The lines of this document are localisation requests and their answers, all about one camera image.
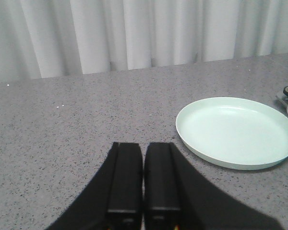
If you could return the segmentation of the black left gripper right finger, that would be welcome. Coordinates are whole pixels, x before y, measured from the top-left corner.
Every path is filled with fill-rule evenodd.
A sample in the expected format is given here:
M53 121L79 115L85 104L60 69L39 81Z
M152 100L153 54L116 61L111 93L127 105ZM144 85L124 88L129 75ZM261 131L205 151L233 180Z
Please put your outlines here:
M147 230L280 230L280 223L209 182L174 143L150 143L144 162Z

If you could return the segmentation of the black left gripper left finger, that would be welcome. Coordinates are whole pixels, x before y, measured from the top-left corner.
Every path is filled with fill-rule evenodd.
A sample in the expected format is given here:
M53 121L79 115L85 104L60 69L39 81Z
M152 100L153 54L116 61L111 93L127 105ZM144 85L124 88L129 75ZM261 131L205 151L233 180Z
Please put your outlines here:
M114 142L100 169L49 230L139 230L143 210L139 144Z

